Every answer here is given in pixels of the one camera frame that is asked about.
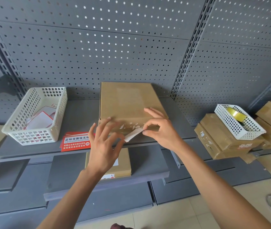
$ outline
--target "red-bordered paper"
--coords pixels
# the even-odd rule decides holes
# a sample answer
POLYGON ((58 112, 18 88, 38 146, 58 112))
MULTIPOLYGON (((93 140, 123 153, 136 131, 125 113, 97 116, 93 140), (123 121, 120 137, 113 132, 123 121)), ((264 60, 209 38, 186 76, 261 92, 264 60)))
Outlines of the red-bordered paper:
POLYGON ((67 132, 60 147, 61 152, 91 148, 88 132, 67 132))

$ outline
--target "floor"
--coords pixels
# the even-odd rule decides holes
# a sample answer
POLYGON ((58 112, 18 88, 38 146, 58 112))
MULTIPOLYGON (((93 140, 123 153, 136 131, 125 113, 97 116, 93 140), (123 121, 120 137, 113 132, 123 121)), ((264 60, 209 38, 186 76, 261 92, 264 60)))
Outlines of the floor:
MULTIPOLYGON (((259 157, 259 161, 271 173, 271 154, 259 157)), ((240 192, 256 209, 270 222, 271 211, 265 201, 267 194, 271 194, 271 179, 255 183, 236 186, 240 192)), ((217 229, 214 220, 203 198, 193 196, 183 200, 154 206, 133 214, 107 219, 87 225, 76 226, 75 229, 104 228, 108 229, 114 223, 132 227, 134 229, 155 228, 187 228, 187 229, 217 229)))

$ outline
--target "person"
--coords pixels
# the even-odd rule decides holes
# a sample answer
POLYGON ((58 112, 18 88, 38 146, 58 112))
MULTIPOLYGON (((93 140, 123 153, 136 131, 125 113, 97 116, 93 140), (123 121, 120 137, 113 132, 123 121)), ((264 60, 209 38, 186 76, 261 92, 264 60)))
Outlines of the person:
MULTIPOLYGON (((220 228, 259 228, 271 229, 271 223, 264 218, 240 193, 219 177, 188 146, 173 128, 164 115, 153 108, 144 111, 153 116, 144 124, 143 134, 155 139, 161 146, 174 151, 193 178, 201 196, 205 199, 211 213, 220 228), (149 125, 159 125, 159 131, 147 130, 149 125)), ((111 118, 101 121, 96 128, 94 123, 89 131, 91 142, 90 161, 82 170, 67 194, 38 226, 38 229, 74 228, 76 221, 101 177, 113 166, 124 143, 124 136, 110 131, 119 122, 111 122, 111 118), (120 138, 115 148, 113 143, 120 138)), ((118 224, 111 229, 125 228, 118 224)))

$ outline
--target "basket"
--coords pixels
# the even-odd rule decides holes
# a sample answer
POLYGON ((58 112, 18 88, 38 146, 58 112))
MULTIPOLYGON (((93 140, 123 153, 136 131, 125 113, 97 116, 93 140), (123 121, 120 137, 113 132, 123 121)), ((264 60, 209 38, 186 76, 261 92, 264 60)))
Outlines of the basket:
POLYGON ((237 140, 253 140, 259 135, 266 133, 266 130, 264 130, 251 116, 248 115, 248 113, 237 105, 218 104, 214 112, 237 140), (228 107, 231 107, 247 116, 243 121, 245 125, 244 127, 241 126, 241 124, 227 111, 228 107))
POLYGON ((30 88, 19 103, 2 132, 10 135, 21 145, 35 145, 58 140, 68 96, 65 87, 30 88), (43 106, 57 104, 53 123, 48 128, 24 130, 26 120, 43 106))

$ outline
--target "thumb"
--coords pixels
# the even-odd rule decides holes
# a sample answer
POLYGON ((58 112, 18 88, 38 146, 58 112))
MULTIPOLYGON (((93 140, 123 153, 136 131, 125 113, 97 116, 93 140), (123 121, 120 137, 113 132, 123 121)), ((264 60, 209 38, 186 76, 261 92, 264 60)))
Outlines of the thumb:
POLYGON ((148 136, 148 137, 152 137, 153 139, 156 140, 158 132, 155 132, 155 131, 152 131, 152 130, 144 130, 143 135, 148 136))

